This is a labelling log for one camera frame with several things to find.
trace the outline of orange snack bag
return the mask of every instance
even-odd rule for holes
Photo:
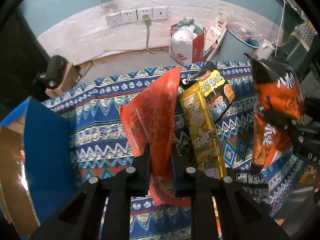
[[[292,68],[284,63],[256,60],[249,56],[256,90],[252,164],[264,168],[279,159],[292,146],[285,130],[266,123],[263,110],[274,109],[302,121],[303,96]]]
[[[181,67],[168,70],[144,89],[131,102],[121,106],[120,118],[129,144],[137,157],[150,143],[151,180],[150,193],[156,205],[177,204],[172,191],[169,197],[162,184],[171,181],[171,144],[174,135],[174,111]]]

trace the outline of patterned tablecloth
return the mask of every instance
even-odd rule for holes
[[[250,64],[214,62],[236,94],[236,101],[216,124],[226,165],[247,170],[253,143],[254,88]],[[183,66],[181,76],[201,70],[204,63]],[[74,87],[43,104],[69,121],[70,159],[76,184],[91,176],[108,178],[130,166],[133,153],[119,117],[119,106],[127,104],[161,74],[173,68],[149,68],[119,76],[97,79]],[[192,160],[193,150],[182,108],[177,101],[175,134],[178,147]],[[273,215],[299,181],[305,165],[289,151],[262,170],[270,188]],[[155,206],[150,195],[132,198],[131,239],[189,239],[190,208],[167,204]]]

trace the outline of red and white paper bag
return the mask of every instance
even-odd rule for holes
[[[203,58],[204,31],[193,41],[176,41],[170,35],[169,54],[181,65],[201,62]]]

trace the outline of floor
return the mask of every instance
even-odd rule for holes
[[[109,62],[95,65],[87,74],[78,82],[79,85],[89,83],[97,78],[121,75],[137,70],[151,67],[164,67],[179,65],[168,52],[145,53],[132,55],[119,59],[110,60]]]

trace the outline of power cord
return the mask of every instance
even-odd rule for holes
[[[84,78],[84,76],[88,73],[88,71],[93,67],[93,62],[89,61],[85,67],[83,68],[79,68],[78,69],[78,77],[76,80],[76,84],[78,84],[78,82]]]
[[[282,27],[282,22],[283,22],[283,17],[284,17],[284,9],[285,9],[285,0],[283,0],[283,10],[282,10],[281,22],[280,22],[280,27],[279,27],[279,32],[278,32],[278,39],[277,39],[277,43],[276,43],[275,57],[277,56],[277,49],[278,49],[278,44],[279,44],[280,32],[281,32],[281,27]]]
[[[150,38],[150,25],[151,25],[151,20],[150,20],[150,17],[148,14],[145,14],[142,16],[142,20],[144,21],[144,23],[146,24],[146,27],[147,27],[147,40],[146,40],[146,47],[147,47],[147,50],[150,52],[150,53],[159,53],[161,51],[152,51],[149,49],[149,38]]]

